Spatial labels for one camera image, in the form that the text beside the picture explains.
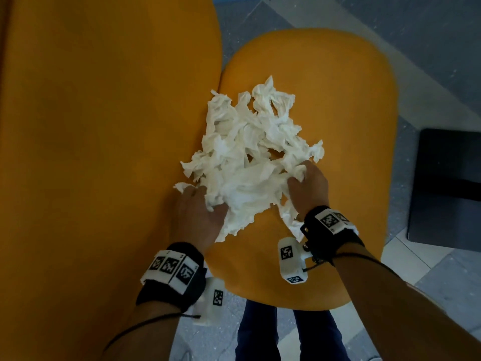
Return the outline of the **person's left hand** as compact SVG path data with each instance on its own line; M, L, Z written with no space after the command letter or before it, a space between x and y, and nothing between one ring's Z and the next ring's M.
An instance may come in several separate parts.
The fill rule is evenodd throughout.
M180 196L173 212L170 242L190 243L205 255L219 237L229 206L223 203L209 210L206 201L180 201Z

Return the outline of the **person's right hand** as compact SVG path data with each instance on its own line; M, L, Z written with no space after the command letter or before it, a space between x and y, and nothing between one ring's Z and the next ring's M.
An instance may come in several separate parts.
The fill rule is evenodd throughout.
M311 161L301 163L306 170L304 173L304 195L290 196L290 200L297 211L297 220L304 221L305 216L318 206L330 206L328 197L328 181L322 171Z

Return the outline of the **pile of white tissues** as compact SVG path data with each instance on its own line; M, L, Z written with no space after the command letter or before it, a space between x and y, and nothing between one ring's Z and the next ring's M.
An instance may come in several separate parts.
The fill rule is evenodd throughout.
M208 102L206 133L201 151L188 163L181 162L184 175L207 188L209 211L229 206L216 242L236 236L272 205L292 236L301 242L301 222L288 193L287 180L303 181L301 163L324 157L323 141L309 145L289 116L295 95L278 91L273 77L258 84L251 93L238 95L237 105L225 94L212 91Z

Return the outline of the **person's left forearm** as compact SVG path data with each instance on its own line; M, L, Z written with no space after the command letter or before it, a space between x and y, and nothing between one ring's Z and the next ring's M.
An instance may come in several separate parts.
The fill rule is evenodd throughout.
M176 313L178 307L158 301L136 306L125 328L139 327L114 342L99 361L169 361L180 317L164 316ZM163 319L146 323L158 317Z

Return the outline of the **person's right forearm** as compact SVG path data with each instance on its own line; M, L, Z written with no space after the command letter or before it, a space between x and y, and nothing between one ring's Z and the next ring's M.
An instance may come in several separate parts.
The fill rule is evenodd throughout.
M343 245L333 263L383 361L481 361L480 341L364 247Z

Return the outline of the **black wristband with marker tags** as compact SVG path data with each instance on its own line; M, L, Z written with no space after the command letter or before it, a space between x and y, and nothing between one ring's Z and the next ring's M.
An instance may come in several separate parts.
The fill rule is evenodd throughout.
M141 277L141 284L137 306L162 302L184 313L206 289L204 256L191 243L175 242L154 256Z
M356 226L340 211L329 206L317 206L310 210L301 226L313 256L333 265L337 251L347 243L364 247Z

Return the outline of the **orange rounded stool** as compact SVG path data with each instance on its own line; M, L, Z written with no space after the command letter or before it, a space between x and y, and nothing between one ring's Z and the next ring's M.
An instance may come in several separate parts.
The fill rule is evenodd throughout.
M245 44L222 72L219 93L237 104L272 76L278 91L295 95L289 116L309 145L323 141L318 166L329 203L381 259L387 237L390 184L398 122L398 89L388 59L371 42L332 29L273 31ZM228 291L278 308L329 310L350 301L337 271L324 264L292 285L280 275L278 242L292 233L277 206L255 215L236 236L206 256Z

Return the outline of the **large orange upholstered seat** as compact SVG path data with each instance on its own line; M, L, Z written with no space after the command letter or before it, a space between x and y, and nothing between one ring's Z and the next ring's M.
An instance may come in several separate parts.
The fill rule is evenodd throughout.
M213 0L9 0L0 67L0 361L97 360L167 242L205 132Z

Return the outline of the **black box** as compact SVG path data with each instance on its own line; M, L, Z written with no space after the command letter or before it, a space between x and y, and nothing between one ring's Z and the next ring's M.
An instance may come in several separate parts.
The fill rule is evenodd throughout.
M420 132L406 236L481 253L481 132Z

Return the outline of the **person's blue trousers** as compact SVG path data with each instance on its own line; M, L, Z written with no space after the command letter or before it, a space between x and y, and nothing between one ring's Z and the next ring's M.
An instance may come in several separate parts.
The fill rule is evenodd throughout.
M294 310L300 361L350 361L342 336L328 310ZM237 332L235 361L281 361L278 311L252 300L245 303Z

